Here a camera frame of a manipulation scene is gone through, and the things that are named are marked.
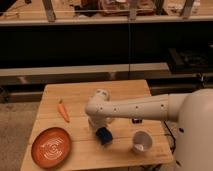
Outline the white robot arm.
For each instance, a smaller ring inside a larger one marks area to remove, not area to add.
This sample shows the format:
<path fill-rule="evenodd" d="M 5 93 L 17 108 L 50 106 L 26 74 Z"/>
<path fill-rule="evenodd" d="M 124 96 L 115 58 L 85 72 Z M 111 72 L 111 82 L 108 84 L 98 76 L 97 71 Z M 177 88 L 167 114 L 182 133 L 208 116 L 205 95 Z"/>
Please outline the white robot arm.
<path fill-rule="evenodd" d="M 85 106 L 91 125 L 107 118 L 138 118 L 178 123 L 174 171 L 213 171 L 213 89 L 111 101 L 98 89 Z"/>

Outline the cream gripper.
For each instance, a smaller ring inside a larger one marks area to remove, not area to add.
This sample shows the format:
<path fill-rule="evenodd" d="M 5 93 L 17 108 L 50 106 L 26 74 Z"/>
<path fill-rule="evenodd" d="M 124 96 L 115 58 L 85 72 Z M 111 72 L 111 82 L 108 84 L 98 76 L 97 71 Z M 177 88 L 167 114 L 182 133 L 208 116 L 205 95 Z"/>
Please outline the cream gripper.
<path fill-rule="evenodd" d="M 98 129 L 107 126 L 107 122 L 105 118 L 95 118 L 89 117 L 88 122 L 90 124 L 91 129 L 96 132 Z"/>

